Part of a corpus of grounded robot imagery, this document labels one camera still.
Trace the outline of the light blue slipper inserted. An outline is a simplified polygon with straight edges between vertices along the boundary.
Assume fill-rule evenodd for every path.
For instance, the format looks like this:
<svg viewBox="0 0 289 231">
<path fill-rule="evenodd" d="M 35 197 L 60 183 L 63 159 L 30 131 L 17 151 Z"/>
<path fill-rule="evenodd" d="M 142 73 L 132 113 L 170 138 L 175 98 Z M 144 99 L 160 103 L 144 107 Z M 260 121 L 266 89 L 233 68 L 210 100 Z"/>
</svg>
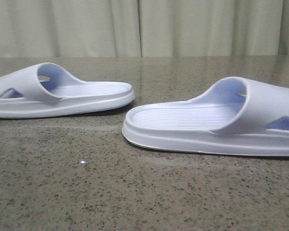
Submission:
<svg viewBox="0 0 289 231">
<path fill-rule="evenodd" d="M 188 101 L 131 109 L 122 133 L 158 150 L 289 156 L 289 88 L 226 77 Z"/>
</svg>

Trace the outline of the light blue slipper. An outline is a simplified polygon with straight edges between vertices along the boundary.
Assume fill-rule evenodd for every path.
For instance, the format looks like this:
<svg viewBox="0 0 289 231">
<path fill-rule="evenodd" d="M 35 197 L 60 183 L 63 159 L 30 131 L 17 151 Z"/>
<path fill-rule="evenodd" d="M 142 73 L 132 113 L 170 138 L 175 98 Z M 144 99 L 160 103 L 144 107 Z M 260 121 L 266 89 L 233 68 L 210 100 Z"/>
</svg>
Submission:
<svg viewBox="0 0 289 231">
<path fill-rule="evenodd" d="M 84 81 L 40 63 L 0 77 L 0 118 L 36 118 L 106 111 L 135 98 L 125 82 Z"/>
</svg>

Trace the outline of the pale green curtain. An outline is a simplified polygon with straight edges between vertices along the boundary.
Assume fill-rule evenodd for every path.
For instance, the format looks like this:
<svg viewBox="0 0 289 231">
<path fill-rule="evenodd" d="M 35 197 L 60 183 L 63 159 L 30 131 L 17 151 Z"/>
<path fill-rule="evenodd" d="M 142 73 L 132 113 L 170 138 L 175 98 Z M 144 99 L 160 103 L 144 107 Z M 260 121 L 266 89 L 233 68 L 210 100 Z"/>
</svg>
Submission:
<svg viewBox="0 0 289 231">
<path fill-rule="evenodd" d="M 0 57 L 289 55 L 289 0 L 0 0 Z"/>
</svg>

